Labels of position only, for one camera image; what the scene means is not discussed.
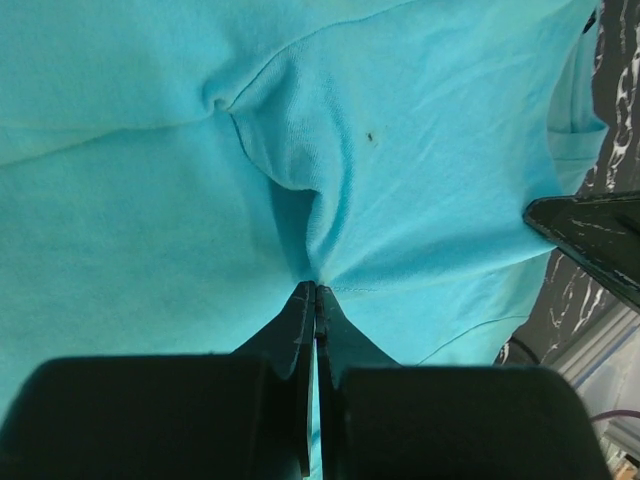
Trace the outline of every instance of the blue t-shirt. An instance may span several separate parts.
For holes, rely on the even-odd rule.
[[[401,363],[490,363],[552,248],[525,207],[605,134],[596,3],[5,2],[0,416],[53,357],[231,351],[303,280]]]

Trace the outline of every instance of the garment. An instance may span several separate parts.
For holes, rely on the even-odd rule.
[[[0,414],[52,357],[230,351],[309,279],[401,363],[490,363],[552,248],[523,210],[606,131],[594,7],[5,2]]]

